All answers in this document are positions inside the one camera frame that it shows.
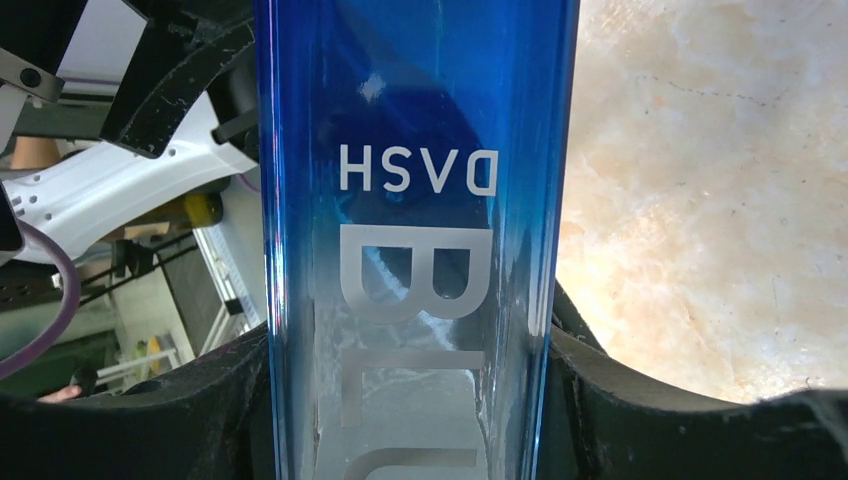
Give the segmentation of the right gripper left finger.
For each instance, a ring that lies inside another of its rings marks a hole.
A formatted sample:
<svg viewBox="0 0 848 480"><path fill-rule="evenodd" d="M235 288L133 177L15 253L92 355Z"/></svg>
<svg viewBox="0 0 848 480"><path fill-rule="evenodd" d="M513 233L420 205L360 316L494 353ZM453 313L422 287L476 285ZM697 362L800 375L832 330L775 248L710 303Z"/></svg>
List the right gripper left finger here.
<svg viewBox="0 0 848 480"><path fill-rule="evenodd" d="M118 396L1 399L4 479L272 479L268 333L257 327Z"/></svg>

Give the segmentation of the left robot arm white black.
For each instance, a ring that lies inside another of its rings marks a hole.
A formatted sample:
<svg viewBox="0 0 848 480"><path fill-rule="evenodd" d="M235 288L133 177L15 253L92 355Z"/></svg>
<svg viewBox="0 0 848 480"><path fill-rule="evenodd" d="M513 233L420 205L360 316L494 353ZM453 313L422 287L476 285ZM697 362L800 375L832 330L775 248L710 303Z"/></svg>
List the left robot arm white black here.
<svg viewBox="0 0 848 480"><path fill-rule="evenodd" d="M72 259L149 211L256 167L249 1L5 1L1 137L82 152L3 177L2 211Z"/></svg>

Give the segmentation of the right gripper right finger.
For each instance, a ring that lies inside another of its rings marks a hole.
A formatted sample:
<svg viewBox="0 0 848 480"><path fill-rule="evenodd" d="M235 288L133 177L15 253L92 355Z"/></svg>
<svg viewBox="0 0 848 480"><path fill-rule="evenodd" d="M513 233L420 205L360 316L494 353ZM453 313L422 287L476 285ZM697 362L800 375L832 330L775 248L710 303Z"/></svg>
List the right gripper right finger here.
<svg viewBox="0 0 848 480"><path fill-rule="evenodd" d="M553 314L543 479L843 479L847 394L751 405L696 394L611 358L561 287Z"/></svg>

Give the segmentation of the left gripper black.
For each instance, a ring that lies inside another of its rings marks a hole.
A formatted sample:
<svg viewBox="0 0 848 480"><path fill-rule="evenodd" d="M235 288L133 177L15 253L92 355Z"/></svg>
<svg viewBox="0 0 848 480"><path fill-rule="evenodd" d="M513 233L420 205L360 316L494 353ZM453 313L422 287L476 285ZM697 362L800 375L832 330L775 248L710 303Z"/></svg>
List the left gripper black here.
<svg viewBox="0 0 848 480"><path fill-rule="evenodd" d="M137 0L126 5L146 24L99 138L156 158L213 80L254 45L254 3Z"/></svg>

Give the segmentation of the blue square glass bottle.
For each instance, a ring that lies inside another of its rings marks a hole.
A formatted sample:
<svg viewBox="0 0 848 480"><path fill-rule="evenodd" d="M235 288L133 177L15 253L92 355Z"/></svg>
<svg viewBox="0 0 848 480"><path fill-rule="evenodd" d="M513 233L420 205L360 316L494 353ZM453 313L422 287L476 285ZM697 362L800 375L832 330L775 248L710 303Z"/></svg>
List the blue square glass bottle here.
<svg viewBox="0 0 848 480"><path fill-rule="evenodd" d="M276 475L537 475L579 5L255 5Z"/></svg>

